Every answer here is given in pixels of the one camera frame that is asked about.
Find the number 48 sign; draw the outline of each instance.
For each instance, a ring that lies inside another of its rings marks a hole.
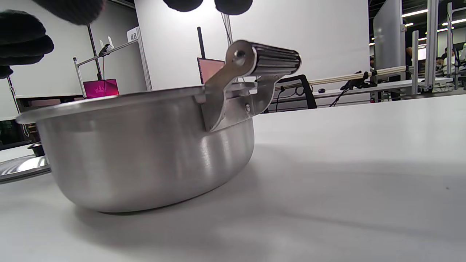
[[[128,37],[128,42],[136,41],[139,37],[137,35],[137,28],[133,28],[130,31],[126,32],[126,36]]]

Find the pot lid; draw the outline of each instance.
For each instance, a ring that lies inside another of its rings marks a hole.
[[[0,182],[20,179],[50,171],[45,156],[34,155],[0,163]]]

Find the gloved hand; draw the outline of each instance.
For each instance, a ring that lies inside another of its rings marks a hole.
[[[0,12],[0,28],[0,79],[13,73],[10,66],[37,63],[54,49],[42,23],[26,12]]]
[[[168,7],[180,12],[192,11],[202,4],[202,0],[164,0],[164,2]],[[229,15],[242,14],[249,10],[252,4],[253,0],[215,0],[217,10]]]
[[[102,12],[106,0],[33,0],[52,14],[75,25],[88,25]]]

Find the handle bracket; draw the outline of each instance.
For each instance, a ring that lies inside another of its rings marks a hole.
[[[300,66],[296,51],[235,41],[226,52],[225,66],[205,84],[206,101],[201,109],[206,130],[218,131],[261,114],[272,102],[275,83]],[[259,77],[257,94],[227,99],[226,91],[233,81],[244,76]]]

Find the pot rim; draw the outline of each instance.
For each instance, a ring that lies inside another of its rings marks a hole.
[[[191,86],[175,89],[154,90],[149,92],[132,93],[120,96],[84,99],[69,103],[62,103],[21,113],[16,122],[20,124],[36,123],[39,120],[52,117],[127,106],[136,103],[148,103],[181,97],[191,97],[204,94],[204,86]]]

